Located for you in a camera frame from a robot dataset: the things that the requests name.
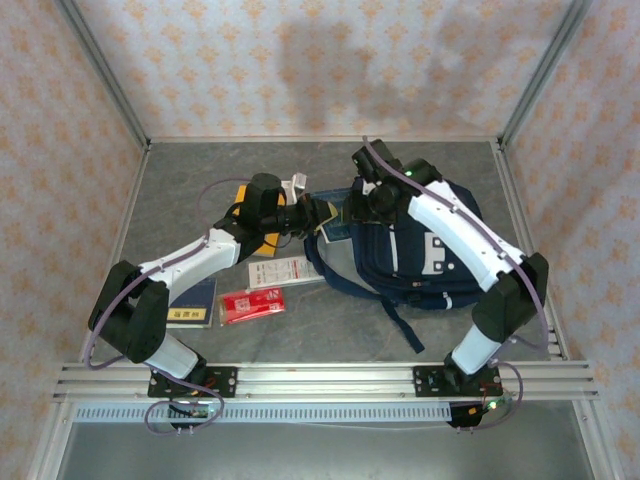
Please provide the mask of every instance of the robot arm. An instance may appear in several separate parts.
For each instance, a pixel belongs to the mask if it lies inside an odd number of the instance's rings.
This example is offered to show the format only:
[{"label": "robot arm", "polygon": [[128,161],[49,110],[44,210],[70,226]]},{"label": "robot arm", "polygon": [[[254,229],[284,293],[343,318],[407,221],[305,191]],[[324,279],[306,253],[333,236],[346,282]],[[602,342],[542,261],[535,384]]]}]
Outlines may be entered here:
[{"label": "robot arm", "polygon": [[[485,291],[472,311],[474,325],[445,359],[449,383],[468,383],[536,313],[536,302],[521,273],[533,285],[540,305],[544,304],[549,270],[546,259],[539,253],[526,257],[500,238],[456,198],[442,175],[425,160],[403,167],[381,140],[365,144],[352,158],[367,182],[362,196],[367,197],[365,210],[373,212],[369,220],[391,224],[395,212],[405,209],[453,250]],[[390,170],[408,177],[415,186],[399,180]]]},{"label": "robot arm", "polygon": [[[278,206],[280,195],[285,192],[277,177],[257,174],[247,185],[244,201],[233,205],[204,237],[152,262],[114,265],[89,328],[103,322],[98,336],[133,363],[144,362],[175,378],[202,384],[206,360],[166,332],[169,305],[199,281],[247,258],[260,248],[265,234],[302,238],[337,215],[333,205],[309,195],[294,205]],[[140,283],[131,288],[136,280]],[[107,311],[111,313],[103,319]]]}]

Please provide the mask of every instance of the wall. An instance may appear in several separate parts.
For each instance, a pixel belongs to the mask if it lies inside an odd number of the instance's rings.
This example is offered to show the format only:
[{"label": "wall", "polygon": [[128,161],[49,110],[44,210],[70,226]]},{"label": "wall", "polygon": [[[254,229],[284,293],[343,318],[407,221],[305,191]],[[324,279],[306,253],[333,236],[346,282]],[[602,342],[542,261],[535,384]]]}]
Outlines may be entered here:
[{"label": "wall", "polygon": [[500,132],[570,0],[80,0],[158,136]]},{"label": "wall", "polygon": [[596,0],[509,152],[573,354],[640,478],[640,11]]},{"label": "wall", "polygon": [[0,3],[0,465],[26,476],[140,152],[51,0]]}]

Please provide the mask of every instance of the red cigarette pack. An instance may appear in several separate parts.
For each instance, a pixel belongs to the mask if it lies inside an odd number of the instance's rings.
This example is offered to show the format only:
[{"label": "red cigarette pack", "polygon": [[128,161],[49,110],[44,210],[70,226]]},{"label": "red cigarette pack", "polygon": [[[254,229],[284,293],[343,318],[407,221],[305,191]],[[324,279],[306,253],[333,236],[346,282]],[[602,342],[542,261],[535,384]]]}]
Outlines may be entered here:
[{"label": "red cigarette pack", "polygon": [[219,295],[218,308],[221,325],[231,325],[285,311],[281,288]]}]

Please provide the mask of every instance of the blue passport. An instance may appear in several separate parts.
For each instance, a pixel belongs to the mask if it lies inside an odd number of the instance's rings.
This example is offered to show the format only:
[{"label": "blue passport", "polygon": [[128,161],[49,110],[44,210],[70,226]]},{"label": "blue passport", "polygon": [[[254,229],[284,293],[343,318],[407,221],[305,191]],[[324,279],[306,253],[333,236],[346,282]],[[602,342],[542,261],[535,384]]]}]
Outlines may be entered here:
[{"label": "blue passport", "polygon": [[322,192],[314,192],[311,194],[311,198],[317,198],[319,200],[325,200],[331,202],[338,210],[338,216],[329,222],[325,223],[320,230],[324,235],[324,239],[327,243],[338,242],[340,240],[346,240],[351,238],[349,233],[349,225],[344,222],[342,216],[342,207],[347,196],[351,192],[351,188],[336,188],[335,190],[325,190]]},{"label": "blue passport", "polygon": [[213,319],[213,303],[216,298],[216,279],[207,277],[183,292],[169,306],[167,327],[210,327]]}]

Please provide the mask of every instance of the mounting plate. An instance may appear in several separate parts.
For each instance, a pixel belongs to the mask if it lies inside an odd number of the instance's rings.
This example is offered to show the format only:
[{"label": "mounting plate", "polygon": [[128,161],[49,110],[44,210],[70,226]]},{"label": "mounting plate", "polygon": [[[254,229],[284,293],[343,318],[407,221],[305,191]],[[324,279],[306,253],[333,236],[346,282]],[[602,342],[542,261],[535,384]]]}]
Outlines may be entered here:
[{"label": "mounting plate", "polygon": [[[236,367],[216,367],[207,366],[205,370],[205,385],[211,383],[211,390],[219,393],[223,398],[233,398],[236,396],[236,386],[238,384],[238,369]],[[151,372],[149,380],[149,390],[147,395],[150,398],[202,398],[211,397],[207,393],[193,391],[172,382],[159,373]]]},{"label": "mounting plate", "polygon": [[[413,367],[413,385],[416,397],[499,397],[502,381],[497,368],[483,368],[472,382],[454,387],[444,377],[444,365]],[[485,392],[483,385],[488,384]]]}]

